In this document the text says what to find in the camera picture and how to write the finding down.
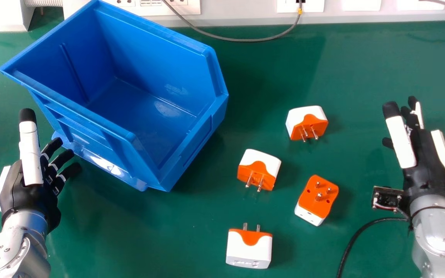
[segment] metal prong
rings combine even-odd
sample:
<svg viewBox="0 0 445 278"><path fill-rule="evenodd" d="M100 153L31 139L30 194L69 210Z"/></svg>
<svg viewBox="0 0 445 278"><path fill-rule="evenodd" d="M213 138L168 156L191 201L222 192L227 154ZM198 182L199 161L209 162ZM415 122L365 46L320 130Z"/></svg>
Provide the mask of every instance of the metal prong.
<svg viewBox="0 0 445 278"><path fill-rule="evenodd" d="M250 173L250 176L248 177L247 183L245 184L245 187L246 187L246 188L249 188L249 187L250 187L250 182L252 181L252 175L253 175L253 172L251 172L251 173Z"/></svg>
<svg viewBox="0 0 445 278"><path fill-rule="evenodd" d="M312 129L312 133L314 134L315 139L318 140L318 136L315 132L315 129L313 127L311 127L311 129Z"/></svg>
<svg viewBox="0 0 445 278"><path fill-rule="evenodd" d="M262 178L260 179L260 183L258 184L258 189L256 190L257 192L260 192L262 190L262 185L263 185L263 175Z"/></svg>

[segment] blue plastic bin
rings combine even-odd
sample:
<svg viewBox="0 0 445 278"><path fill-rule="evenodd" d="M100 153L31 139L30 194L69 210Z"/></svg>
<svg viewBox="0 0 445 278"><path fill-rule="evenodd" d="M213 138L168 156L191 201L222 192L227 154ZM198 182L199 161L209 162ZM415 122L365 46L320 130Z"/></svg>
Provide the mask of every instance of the blue plastic bin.
<svg viewBox="0 0 445 278"><path fill-rule="evenodd" d="M170 191L228 100L214 49L97 0L0 71L66 148L138 190Z"/></svg>

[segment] green table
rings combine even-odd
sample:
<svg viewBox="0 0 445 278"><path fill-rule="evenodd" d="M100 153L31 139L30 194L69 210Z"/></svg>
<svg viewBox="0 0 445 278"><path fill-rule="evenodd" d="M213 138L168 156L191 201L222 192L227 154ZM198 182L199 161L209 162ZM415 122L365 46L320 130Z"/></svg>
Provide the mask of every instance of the green table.
<svg viewBox="0 0 445 278"><path fill-rule="evenodd" d="M0 65L62 21L59 9L34 16L32 31L0 34ZM210 28L233 37L267 36L284 26ZM445 132L445 22L299 26L272 42L222 42L180 29L214 47L230 93L226 119L172 192L138 192L83 162L60 195L61 225L47 239L52 277L333 277L352 234L390 216L370 209L373 185L400 188L381 105L422 101L428 128ZM289 109L321 105L329 128L319 141L289 141ZM36 109L41 141L50 125L30 94L0 74L0 171L18 158L17 115ZM274 191L236 179L246 148L282 160ZM308 178L340 187L320 227L293 209ZM248 222L274 235L267 270L224 263L228 229ZM418 277L404 223L365 232L344 277Z"/></svg>

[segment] white wall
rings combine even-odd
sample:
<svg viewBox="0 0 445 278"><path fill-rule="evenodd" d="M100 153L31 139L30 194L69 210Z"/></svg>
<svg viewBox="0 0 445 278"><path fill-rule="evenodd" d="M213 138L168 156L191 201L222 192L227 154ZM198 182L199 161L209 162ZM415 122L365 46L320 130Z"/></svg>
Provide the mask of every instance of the white wall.
<svg viewBox="0 0 445 278"><path fill-rule="evenodd" d="M63 0L65 17L88 0ZM296 14L278 14L277 0L201 0L201 14L187 15L197 26L291 24ZM184 26L176 16L147 16L167 27ZM398 11L397 0L382 0L380 11L342 11L341 0L325 0L323 13L304 13L300 23L351 23L445 20L445 9Z"/></svg>

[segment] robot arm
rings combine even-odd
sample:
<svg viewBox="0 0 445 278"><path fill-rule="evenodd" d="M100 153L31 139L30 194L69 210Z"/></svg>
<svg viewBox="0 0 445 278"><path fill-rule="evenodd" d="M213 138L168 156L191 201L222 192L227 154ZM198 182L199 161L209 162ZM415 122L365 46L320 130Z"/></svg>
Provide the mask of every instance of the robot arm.
<svg viewBox="0 0 445 278"><path fill-rule="evenodd" d="M391 138L382 144L396 153L403 190L375 186L372 207L405 213L415 232L412 256L422 277L445 278L445 139L440 130L424 129L415 97L408 104L401 110L395 102L383 106Z"/></svg>
<svg viewBox="0 0 445 278"><path fill-rule="evenodd" d="M81 170L78 163L59 169L73 157L65 151L49 158L60 148L59 138L39 149L34 111L20 111L20 160L6 166L0 176L0 278L47 278L46 236L61 220L57 197L65 181Z"/></svg>

